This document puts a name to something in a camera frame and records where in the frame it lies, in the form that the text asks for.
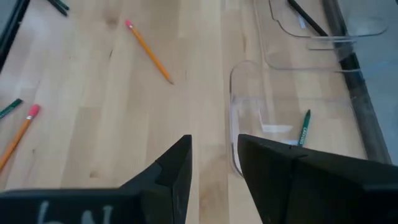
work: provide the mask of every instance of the pink eraser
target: pink eraser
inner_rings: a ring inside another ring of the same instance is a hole
[[[131,27],[131,26],[132,26],[132,23],[131,23],[130,20],[126,20],[126,26],[127,26],[127,27]]]
[[[27,115],[28,115],[28,116],[34,117],[34,116],[37,115],[37,113],[39,112],[39,110],[40,110],[40,106],[39,106],[39,105],[33,105],[33,106],[30,108],[29,113],[28,113]]]

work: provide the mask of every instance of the wood grain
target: wood grain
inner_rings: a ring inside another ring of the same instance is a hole
[[[262,62],[253,1],[65,3],[69,18],[47,1],[31,1],[0,74],[0,108],[17,97],[25,101],[0,122],[0,152],[29,105],[42,106],[0,174],[1,188],[117,187],[183,134],[192,134],[187,223],[260,223],[229,153],[229,73],[242,60]],[[175,85],[162,77],[125,19],[132,20]],[[289,96],[346,91],[341,77],[270,80],[273,90]],[[295,103],[295,110],[305,109]],[[331,119],[330,126],[343,136],[357,131],[353,116]],[[364,156],[360,146],[354,148],[339,153]]]

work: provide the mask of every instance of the pencil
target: pencil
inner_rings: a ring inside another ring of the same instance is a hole
[[[131,32],[137,37],[138,42],[141,44],[141,46],[145,49],[149,57],[152,59],[152,61],[155,63],[156,67],[159,69],[159,71],[163,74],[163,76],[166,78],[169,83],[173,84],[173,81],[169,75],[169,73],[166,71],[166,69],[163,67],[163,65],[160,63],[160,61],[155,57],[154,53],[150,50],[149,46],[145,43],[144,39],[138,32],[138,30],[133,26],[133,24],[129,21],[126,20],[126,26],[131,30]]]
[[[15,109],[18,105],[20,105],[20,103],[22,103],[22,100],[16,99],[14,100],[14,102],[8,105],[4,110],[0,111],[0,119],[9,114],[13,109]]]
[[[301,129],[300,139],[298,139],[298,146],[303,147],[305,138],[308,134],[308,126],[310,125],[311,110],[308,110],[304,117],[303,128]]]
[[[9,160],[9,158],[11,157],[11,155],[14,152],[15,148],[18,146],[19,141],[21,140],[21,138],[25,134],[25,132],[26,132],[27,128],[29,127],[30,123],[32,122],[33,118],[39,112],[39,109],[40,109],[39,105],[33,105],[30,108],[29,113],[28,113],[28,115],[27,115],[27,117],[26,117],[26,119],[24,121],[24,124],[22,125],[22,127],[20,128],[18,133],[15,135],[14,139],[12,140],[10,145],[8,145],[7,149],[4,151],[4,154],[0,158],[0,172],[2,171],[4,166],[6,165],[7,161]]]

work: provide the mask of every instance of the dark green pencil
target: dark green pencil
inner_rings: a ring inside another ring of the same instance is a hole
[[[300,138],[298,139],[298,146],[303,146],[305,142],[305,138],[307,137],[308,133],[308,126],[310,125],[311,119],[311,110],[308,110],[304,117],[303,128],[301,129]]]
[[[16,99],[14,102],[8,105],[4,110],[0,112],[0,119],[9,114],[13,109],[15,109],[18,105],[20,105],[20,103],[22,103],[22,100]]]

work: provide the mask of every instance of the clear plastic container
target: clear plastic container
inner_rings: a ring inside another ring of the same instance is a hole
[[[231,158],[238,173],[238,134],[296,145],[308,110],[304,147],[367,158],[356,114],[372,116],[372,106],[359,95],[353,106],[350,93],[357,91],[347,89],[342,73],[273,70],[244,61],[230,82]]]
[[[337,0],[296,1],[304,6],[311,6],[308,2],[317,2],[319,4],[322,1]],[[323,10],[315,5],[314,3],[311,11],[323,14]],[[364,4],[363,7],[365,8],[363,10],[362,7],[351,7],[353,9],[351,11],[352,20],[361,17],[359,11],[369,10],[369,4]],[[381,51],[380,49],[396,49],[396,44],[387,44],[394,40],[396,35],[394,32],[388,32],[388,23],[385,20],[374,17],[371,14],[367,14],[368,17],[366,18],[368,20],[362,19],[362,21],[368,21],[365,22],[367,25],[363,25],[363,27],[367,26],[367,29],[357,27],[358,30],[355,31],[354,28],[350,28],[351,32],[346,29],[346,31],[341,32],[344,35],[332,35],[328,29],[324,29],[328,36],[321,37],[314,33],[312,28],[301,29],[299,23],[291,24],[293,18],[297,18],[297,15],[294,16],[295,11],[288,6],[287,0],[254,0],[254,9],[259,28],[262,54],[264,61],[270,68],[358,72],[377,69],[385,64],[398,62],[396,54],[378,54],[377,57],[374,56],[375,52]],[[325,18],[322,26],[328,27]]]
[[[382,8],[377,8],[378,4],[373,4],[375,0],[256,0],[256,2],[259,6],[269,2],[273,20],[286,33],[296,37],[316,38],[321,35],[307,22],[307,18],[310,18],[318,29],[329,37],[379,35],[388,27]],[[332,32],[331,21],[328,21],[331,19],[336,20],[333,22],[336,22],[339,29],[345,30],[344,35]]]

